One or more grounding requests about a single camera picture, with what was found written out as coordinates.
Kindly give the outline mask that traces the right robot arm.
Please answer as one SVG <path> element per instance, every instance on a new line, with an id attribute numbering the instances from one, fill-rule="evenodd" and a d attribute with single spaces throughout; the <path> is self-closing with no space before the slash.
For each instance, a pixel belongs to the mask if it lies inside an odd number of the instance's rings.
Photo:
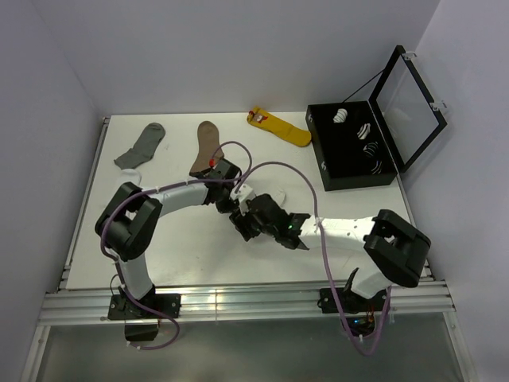
<path id="1" fill-rule="evenodd" d="M 246 241 L 264 234 L 290 250 L 325 245 L 367 254 L 368 265 L 353 272 L 344 291 L 344 301 L 353 310 L 362 310 L 392 284 L 406 288 L 419 284 L 430 239 L 389 209 L 364 218 L 321 218 L 288 213 L 266 193 L 244 196 L 234 191 L 231 199 L 235 210 L 230 221 Z"/>

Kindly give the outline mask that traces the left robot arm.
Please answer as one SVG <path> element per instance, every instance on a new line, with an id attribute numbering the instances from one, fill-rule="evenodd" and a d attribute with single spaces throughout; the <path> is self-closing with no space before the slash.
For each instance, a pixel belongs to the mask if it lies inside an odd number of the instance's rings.
<path id="1" fill-rule="evenodd" d="M 221 212 L 235 207 L 230 193 L 241 170 L 226 159 L 198 177 L 160 188 L 143 189 L 128 181 L 119 186 L 95 223 L 100 250 L 111 259 L 129 296 L 126 308 L 137 318 L 152 314 L 155 286 L 145 252 L 160 218 L 192 206 L 215 204 Z"/>

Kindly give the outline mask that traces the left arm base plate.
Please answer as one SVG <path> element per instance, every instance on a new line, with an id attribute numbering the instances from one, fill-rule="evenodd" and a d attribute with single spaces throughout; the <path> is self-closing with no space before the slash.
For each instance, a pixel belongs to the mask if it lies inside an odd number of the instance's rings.
<path id="1" fill-rule="evenodd" d="M 124 294 L 111 298 L 107 319 L 111 321 L 178 318 L 181 308 L 180 294 L 155 294 L 148 300 L 134 303 Z"/>

